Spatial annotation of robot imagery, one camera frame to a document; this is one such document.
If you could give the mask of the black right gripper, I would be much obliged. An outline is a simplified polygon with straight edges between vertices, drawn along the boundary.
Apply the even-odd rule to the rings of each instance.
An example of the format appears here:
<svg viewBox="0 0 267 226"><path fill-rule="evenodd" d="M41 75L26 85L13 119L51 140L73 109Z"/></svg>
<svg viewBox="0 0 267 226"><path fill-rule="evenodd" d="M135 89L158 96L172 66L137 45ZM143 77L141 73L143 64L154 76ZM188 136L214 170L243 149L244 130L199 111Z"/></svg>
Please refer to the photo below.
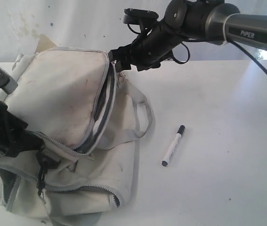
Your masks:
<svg viewBox="0 0 267 226"><path fill-rule="evenodd" d="M183 41L164 20L157 22L150 32L139 35L131 45L109 51L109 60L114 63L116 72L156 69L166 55Z"/></svg>

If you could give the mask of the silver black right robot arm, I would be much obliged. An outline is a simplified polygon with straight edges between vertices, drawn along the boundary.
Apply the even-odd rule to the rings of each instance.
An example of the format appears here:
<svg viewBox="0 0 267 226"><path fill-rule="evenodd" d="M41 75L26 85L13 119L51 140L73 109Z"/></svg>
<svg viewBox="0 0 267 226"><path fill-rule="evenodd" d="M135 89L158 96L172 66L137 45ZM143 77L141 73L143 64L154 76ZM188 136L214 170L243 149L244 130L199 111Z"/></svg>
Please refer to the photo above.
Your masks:
<svg viewBox="0 0 267 226"><path fill-rule="evenodd" d="M159 68L182 42L234 41L267 51L267 16L242 14L222 0L173 0L161 20L153 11L127 8L123 22L138 25L140 33L132 43L109 52L121 71L132 65L139 71Z"/></svg>

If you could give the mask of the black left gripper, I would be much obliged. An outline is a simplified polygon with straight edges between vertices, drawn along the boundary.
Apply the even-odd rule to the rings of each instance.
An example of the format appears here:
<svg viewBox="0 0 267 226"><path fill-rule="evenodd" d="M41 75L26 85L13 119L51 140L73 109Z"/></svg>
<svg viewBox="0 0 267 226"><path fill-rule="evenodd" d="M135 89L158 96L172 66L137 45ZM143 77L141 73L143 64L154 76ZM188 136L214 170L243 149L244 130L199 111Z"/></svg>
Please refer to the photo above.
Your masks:
<svg viewBox="0 0 267 226"><path fill-rule="evenodd" d="M8 111L0 101L0 153L15 158L21 152L41 150L44 141L27 130L28 123Z"/></svg>

